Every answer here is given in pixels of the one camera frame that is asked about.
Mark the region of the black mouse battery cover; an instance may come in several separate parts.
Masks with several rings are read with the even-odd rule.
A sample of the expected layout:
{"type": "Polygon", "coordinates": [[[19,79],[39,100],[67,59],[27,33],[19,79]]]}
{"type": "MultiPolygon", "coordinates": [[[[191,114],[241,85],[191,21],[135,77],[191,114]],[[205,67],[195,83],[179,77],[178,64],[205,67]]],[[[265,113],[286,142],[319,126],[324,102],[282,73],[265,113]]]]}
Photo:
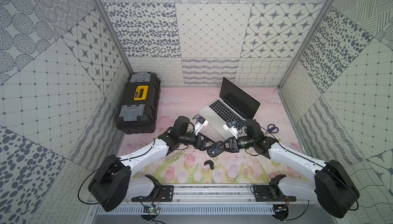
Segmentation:
{"type": "Polygon", "coordinates": [[[209,168],[211,169],[211,170],[213,170],[214,168],[215,168],[215,166],[214,166],[214,162],[212,161],[212,160],[207,160],[207,161],[205,161],[204,162],[204,166],[209,166],[209,168]]]}

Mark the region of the silver laptop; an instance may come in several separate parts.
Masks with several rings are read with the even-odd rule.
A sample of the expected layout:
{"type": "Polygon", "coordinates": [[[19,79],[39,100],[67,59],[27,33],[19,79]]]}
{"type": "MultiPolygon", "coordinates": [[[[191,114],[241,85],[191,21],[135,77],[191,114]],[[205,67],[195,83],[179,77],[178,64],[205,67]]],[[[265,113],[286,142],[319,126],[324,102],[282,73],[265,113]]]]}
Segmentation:
{"type": "Polygon", "coordinates": [[[244,122],[253,119],[261,103],[228,78],[222,79],[219,97],[198,111],[223,139],[233,137],[223,125],[236,121],[244,131],[244,122]]]}

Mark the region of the black wireless mouse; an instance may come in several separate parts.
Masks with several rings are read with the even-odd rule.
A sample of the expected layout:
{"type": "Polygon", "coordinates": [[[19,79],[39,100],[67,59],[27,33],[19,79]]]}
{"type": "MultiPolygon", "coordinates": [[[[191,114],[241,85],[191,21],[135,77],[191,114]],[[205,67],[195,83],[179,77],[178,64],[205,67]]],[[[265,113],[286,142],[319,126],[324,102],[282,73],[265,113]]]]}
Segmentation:
{"type": "Polygon", "coordinates": [[[217,146],[212,146],[209,149],[207,149],[207,154],[211,157],[217,157],[218,155],[220,155],[223,152],[223,150],[221,150],[219,147],[217,146]]]}

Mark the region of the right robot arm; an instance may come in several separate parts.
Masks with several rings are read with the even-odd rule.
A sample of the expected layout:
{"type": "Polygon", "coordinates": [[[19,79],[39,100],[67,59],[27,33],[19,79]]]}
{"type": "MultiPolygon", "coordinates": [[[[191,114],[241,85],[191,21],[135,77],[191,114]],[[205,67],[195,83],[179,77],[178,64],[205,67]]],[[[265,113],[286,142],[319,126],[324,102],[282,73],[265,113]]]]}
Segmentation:
{"type": "Polygon", "coordinates": [[[273,177],[269,194],[273,199],[302,198],[318,203],[328,214],[343,218],[359,208],[360,193],[344,167],[336,160],[325,162],[307,156],[281,144],[256,120],[245,121],[245,135],[219,142],[219,151],[237,153],[252,147],[258,155],[289,166],[306,177],[293,179],[285,174],[273,177]]]}

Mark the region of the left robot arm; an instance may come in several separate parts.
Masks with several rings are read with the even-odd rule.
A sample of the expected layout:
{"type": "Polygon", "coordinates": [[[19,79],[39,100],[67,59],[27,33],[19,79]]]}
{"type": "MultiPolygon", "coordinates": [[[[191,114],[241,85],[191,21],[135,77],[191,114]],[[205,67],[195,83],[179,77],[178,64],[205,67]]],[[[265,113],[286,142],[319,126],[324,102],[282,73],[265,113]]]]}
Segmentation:
{"type": "Polygon", "coordinates": [[[101,166],[90,175],[92,180],[88,185],[88,191],[104,211],[114,210],[129,198],[150,197],[156,200],[160,194],[158,180],[151,175],[137,179],[133,179],[133,176],[150,163],[176,151],[181,144],[205,151],[206,144],[211,140],[200,131],[208,125],[208,121],[202,116],[196,116],[195,120],[193,129],[188,130],[190,119],[179,116],[173,126],[149,145],[121,157],[113,154],[107,156],[101,166]]]}

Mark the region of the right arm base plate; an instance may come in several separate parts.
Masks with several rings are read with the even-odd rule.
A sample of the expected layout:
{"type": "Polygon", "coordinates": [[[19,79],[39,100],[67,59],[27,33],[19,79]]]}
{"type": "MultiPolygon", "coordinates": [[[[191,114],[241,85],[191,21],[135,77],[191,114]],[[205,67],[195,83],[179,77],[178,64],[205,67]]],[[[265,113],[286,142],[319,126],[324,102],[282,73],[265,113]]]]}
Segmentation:
{"type": "Polygon", "coordinates": [[[256,202],[296,201],[296,197],[284,195],[278,187],[279,181],[285,177],[286,177],[285,174],[279,174],[274,178],[272,178],[268,185],[252,184],[250,186],[250,191],[253,193],[255,197],[255,201],[256,202]]]}

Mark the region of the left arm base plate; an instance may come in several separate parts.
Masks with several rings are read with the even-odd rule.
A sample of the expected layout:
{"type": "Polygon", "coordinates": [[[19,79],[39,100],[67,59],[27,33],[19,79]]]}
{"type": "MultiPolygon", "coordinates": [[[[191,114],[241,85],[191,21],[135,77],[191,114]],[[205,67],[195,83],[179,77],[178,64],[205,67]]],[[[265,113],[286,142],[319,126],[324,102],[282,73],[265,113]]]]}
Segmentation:
{"type": "Polygon", "coordinates": [[[133,188],[132,202],[172,202],[174,197],[174,185],[163,185],[150,174],[136,179],[131,184],[133,188]]]}

